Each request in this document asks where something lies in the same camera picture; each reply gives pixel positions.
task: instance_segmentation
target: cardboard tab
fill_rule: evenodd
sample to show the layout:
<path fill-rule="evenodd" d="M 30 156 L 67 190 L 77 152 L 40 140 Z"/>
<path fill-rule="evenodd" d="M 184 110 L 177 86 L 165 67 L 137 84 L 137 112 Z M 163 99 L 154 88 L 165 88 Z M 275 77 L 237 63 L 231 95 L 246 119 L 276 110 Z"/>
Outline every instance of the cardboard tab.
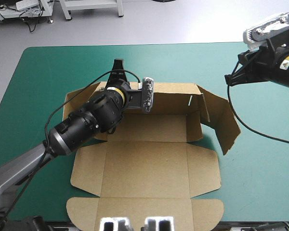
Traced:
<path fill-rule="evenodd" d="M 128 216 L 135 231 L 150 216 L 173 216 L 176 231 L 210 231 L 223 216 L 220 200 L 73 197 L 66 209 L 82 231 L 99 231 L 101 218 L 120 216 Z"/>
<path fill-rule="evenodd" d="M 234 118 L 228 100 L 214 95 L 200 86 L 198 87 L 204 94 L 210 116 L 210 122 L 201 122 L 215 129 L 217 139 L 225 155 L 235 143 L 241 132 L 240 128 Z"/>
<path fill-rule="evenodd" d="M 217 154 L 173 142 L 112 142 L 80 148 L 71 184 L 102 197 L 191 198 L 220 188 Z"/>

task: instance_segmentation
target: cardboard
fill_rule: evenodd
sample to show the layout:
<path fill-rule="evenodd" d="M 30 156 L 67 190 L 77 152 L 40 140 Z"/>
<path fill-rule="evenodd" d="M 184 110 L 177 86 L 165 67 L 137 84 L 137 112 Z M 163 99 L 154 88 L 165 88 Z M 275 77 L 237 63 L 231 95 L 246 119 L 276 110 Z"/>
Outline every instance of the cardboard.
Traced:
<path fill-rule="evenodd" d="M 64 107 L 63 117 L 104 87 L 90 86 Z M 102 217 L 129 217 L 140 230 L 146 217 L 173 216 L 177 231 L 213 229 L 223 203 L 191 199 L 221 186 L 217 154 L 186 143 L 202 138 L 200 123 L 215 129 L 224 154 L 240 133 L 227 100 L 195 84 L 156 83 L 150 114 L 127 110 L 114 134 L 97 136 L 107 142 L 78 150 L 71 184 L 100 198 L 70 198 L 71 221 L 98 231 Z"/>

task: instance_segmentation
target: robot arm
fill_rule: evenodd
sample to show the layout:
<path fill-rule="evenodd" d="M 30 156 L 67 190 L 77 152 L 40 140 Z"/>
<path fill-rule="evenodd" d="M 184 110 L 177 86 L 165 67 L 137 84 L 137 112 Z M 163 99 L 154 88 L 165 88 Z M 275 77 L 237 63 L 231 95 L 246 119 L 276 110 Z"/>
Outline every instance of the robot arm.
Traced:
<path fill-rule="evenodd" d="M 113 70 L 123 69 L 123 60 L 115 60 Z M 114 132 L 127 108 L 150 112 L 153 103 L 153 79 L 144 78 L 141 88 L 132 90 L 122 71 L 111 72 L 105 89 L 49 132 L 50 151 L 41 166 L 57 157 L 69 155 L 99 132 Z M 16 198 L 17 189 L 30 177 L 46 149 L 45 142 L 0 167 L 0 218 Z"/>

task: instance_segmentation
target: warning sticker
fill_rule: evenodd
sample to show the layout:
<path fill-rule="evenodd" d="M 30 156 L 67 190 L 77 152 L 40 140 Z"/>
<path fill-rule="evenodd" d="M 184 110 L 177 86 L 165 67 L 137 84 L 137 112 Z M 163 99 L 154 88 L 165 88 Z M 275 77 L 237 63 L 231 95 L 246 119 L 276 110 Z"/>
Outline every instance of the warning sticker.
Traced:
<path fill-rule="evenodd" d="M 285 58 L 285 60 L 281 63 L 280 69 L 287 70 L 289 67 L 289 56 Z"/>

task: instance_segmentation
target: green table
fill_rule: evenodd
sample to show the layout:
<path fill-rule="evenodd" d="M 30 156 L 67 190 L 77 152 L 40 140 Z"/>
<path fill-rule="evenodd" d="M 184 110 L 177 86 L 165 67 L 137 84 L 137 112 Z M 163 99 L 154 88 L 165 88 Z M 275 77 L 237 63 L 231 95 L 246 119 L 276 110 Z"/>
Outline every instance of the green table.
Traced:
<path fill-rule="evenodd" d="M 24 51 L 0 104 L 0 165 L 44 139 L 49 113 L 69 91 L 81 88 L 123 58 L 125 68 L 156 82 L 195 82 L 226 97 L 229 74 L 243 43 L 136 46 L 32 47 Z M 237 112 L 247 124 L 289 139 L 289 89 L 273 83 L 231 89 Z M 57 113 L 51 126 L 61 121 Z M 212 129 L 203 126 L 198 142 L 217 151 L 221 189 L 197 198 L 224 202 L 223 220 L 289 220 L 289 145 L 242 128 L 234 147 L 222 155 Z M 68 220 L 66 201 L 92 196 L 70 185 L 75 154 L 50 162 L 34 178 L 11 214 Z"/>

